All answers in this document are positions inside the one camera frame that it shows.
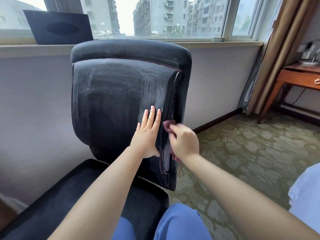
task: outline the hand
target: hand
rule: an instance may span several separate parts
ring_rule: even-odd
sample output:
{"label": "hand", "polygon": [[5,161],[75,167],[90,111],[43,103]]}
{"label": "hand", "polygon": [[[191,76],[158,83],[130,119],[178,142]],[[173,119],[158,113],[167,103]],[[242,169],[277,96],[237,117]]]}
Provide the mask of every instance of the hand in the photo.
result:
{"label": "hand", "polygon": [[199,155],[198,137],[190,128],[177,124],[170,125],[170,129],[177,135],[169,133],[172,150],[182,162],[190,156]]}
{"label": "hand", "polygon": [[146,109],[144,111],[142,122],[141,124],[138,123],[137,130],[134,133],[130,143],[130,147],[141,152],[143,158],[152,156],[160,157],[160,153],[156,148],[156,139],[161,123],[161,110],[158,109],[157,116],[153,123],[155,110],[155,107],[151,106],[149,118],[148,110]]}

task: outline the floor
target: floor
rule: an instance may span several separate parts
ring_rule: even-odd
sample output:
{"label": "floor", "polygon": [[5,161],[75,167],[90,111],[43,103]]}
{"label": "floor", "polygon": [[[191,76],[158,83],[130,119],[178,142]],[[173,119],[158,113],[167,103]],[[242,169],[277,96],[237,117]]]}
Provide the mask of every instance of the floor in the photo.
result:
{"label": "floor", "polygon": [[[320,162],[320,128],[279,113],[262,124],[238,114],[198,134],[200,153],[289,209],[288,190],[304,170]],[[170,203],[200,213],[213,239],[243,239],[219,204],[183,165]]]}

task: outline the left hand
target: left hand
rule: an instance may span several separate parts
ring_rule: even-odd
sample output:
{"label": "left hand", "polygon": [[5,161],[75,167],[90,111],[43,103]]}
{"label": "left hand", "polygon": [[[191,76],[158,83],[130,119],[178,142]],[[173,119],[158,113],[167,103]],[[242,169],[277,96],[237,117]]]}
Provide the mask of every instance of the left hand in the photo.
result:
{"label": "left hand", "polygon": [[151,106],[149,118],[149,111],[147,109],[144,111],[142,122],[141,124],[138,123],[136,132],[134,133],[130,143],[130,147],[141,152],[143,158],[160,156],[160,153],[156,148],[156,139],[161,123],[161,110],[158,109],[155,121],[153,122],[155,111],[155,107]]}

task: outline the wooden desk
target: wooden desk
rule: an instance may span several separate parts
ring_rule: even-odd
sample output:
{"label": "wooden desk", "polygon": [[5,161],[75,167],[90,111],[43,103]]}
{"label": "wooden desk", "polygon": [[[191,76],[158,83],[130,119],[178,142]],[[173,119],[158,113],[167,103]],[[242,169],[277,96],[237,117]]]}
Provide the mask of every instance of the wooden desk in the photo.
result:
{"label": "wooden desk", "polygon": [[259,115],[258,124],[261,123],[284,84],[290,84],[290,86],[283,92],[281,101],[284,101],[293,85],[320,90],[320,66],[302,66],[300,63],[295,63],[281,70],[277,82]]}

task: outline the window sill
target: window sill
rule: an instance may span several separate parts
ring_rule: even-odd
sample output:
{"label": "window sill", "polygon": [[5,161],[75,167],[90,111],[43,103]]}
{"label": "window sill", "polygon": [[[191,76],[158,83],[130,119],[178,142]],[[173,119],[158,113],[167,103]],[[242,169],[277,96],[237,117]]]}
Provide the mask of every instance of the window sill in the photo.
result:
{"label": "window sill", "polygon": [[[262,46],[263,42],[172,42],[187,49]],[[0,45],[0,58],[70,55],[74,45]]]}

